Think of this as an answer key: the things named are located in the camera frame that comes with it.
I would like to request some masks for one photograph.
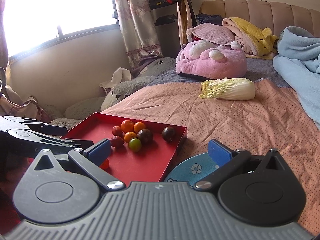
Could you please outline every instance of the bed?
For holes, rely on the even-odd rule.
[[[320,37],[320,12],[278,2],[256,0],[205,1],[201,13],[240,17],[279,35],[295,25]],[[249,101],[199,98],[199,82],[175,76],[160,77],[115,106],[103,111],[124,117],[188,127],[188,139],[173,162],[207,152],[210,139],[231,149],[245,148],[263,155],[278,148],[307,194],[299,223],[320,232],[320,132],[305,113],[295,91],[275,72],[272,61],[248,59],[247,78],[255,81],[256,97]]]

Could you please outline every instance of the green tomato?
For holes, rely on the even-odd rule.
[[[129,148],[134,152],[140,151],[142,147],[141,141],[138,138],[133,138],[129,142]]]

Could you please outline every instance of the blue plate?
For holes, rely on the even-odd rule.
[[[180,163],[164,181],[187,181],[192,186],[218,168],[219,166],[210,158],[208,153],[202,153]]]

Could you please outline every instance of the window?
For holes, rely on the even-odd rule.
[[[113,0],[6,0],[4,31],[9,56],[116,24],[113,13]]]

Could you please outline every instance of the blue gripper pad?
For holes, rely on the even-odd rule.
[[[108,139],[92,145],[84,150],[84,156],[97,166],[100,166],[111,154],[111,142]]]
[[[218,165],[223,166],[232,159],[232,150],[223,146],[217,140],[210,140],[208,143],[208,154],[210,158]]]

